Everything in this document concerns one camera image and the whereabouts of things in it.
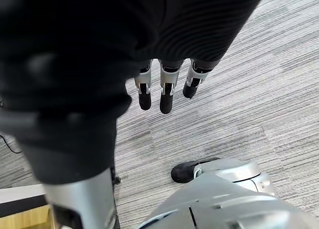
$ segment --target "black cloth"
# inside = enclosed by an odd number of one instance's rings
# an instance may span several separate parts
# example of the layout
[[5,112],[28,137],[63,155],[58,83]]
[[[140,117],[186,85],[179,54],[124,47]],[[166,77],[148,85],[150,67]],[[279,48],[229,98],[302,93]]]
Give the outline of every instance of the black cloth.
[[94,176],[112,165],[139,62],[220,59],[258,2],[0,0],[0,130],[41,182]]

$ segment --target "striped carpet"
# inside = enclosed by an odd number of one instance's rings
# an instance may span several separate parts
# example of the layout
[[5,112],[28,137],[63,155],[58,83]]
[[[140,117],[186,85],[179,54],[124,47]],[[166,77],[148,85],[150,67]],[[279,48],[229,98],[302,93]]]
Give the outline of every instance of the striped carpet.
[[[256,160],[280,198],[319,217],[318,14],[319,0],[262,0],[192,100],[182,95],[184,62],[168,115],[160,113],[158,61],[149,111],[128,81],[133,103],[118,120],[116,147],[124,229],[181,186],[170,178],[174,165],[214,156]],[[1,140],[0,154],[0,188],[36,183],[23,156]]]

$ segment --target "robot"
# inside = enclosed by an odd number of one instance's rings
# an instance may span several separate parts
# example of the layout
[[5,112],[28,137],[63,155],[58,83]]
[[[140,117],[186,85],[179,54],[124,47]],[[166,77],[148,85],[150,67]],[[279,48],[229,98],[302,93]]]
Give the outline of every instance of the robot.
[[[151,60],[160,59],[167,114],[184,59],[183,94],[222,59],[260,0],[0,0],[0,131],[13,135],[63,229],[118,226],[113,184],[116,121],[135,78],[151,106]],[[253,162],[186,162],[188,182],[139,227],[318,228],[275,197]]]

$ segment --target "robotic finger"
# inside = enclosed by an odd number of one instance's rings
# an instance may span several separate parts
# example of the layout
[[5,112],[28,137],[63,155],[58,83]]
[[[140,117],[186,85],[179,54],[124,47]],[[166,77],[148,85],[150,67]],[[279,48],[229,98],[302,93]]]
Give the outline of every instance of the robotic finger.
[[184,60],[179,61],[164,61],[160,60],[160,111],[163,114],[168,114],[173,105],[174,90],[177,85],[178,74]]
[[139,92],[139,103],[141,109],[147,111],[152,104],[151,100],[151,64],[153,60],[141,63],[140,74],[134,78],[135,85]]
[[188,70],[186,82],[183,89],[183,94],[186,98],[193,98],[196,94],[198,86],[204,82],[209,72],[219,63],[217,61],[202,61],[192,59]]

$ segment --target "black cable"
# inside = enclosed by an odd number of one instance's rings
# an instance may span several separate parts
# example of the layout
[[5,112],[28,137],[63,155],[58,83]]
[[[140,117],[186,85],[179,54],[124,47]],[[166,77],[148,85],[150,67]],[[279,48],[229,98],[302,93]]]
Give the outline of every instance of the black cable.
[[4,140],[4,143],[6,144],[6,146],[9,148],[9,150],[12,152],[12,153],[15,153],[15,154],[19,154],[19,153],[22,153],[22,151],[20,152],[15,152],[12,150],[12,148],[9,146],[9,144],[7,143],[6,139],[0,134],[0,137]]

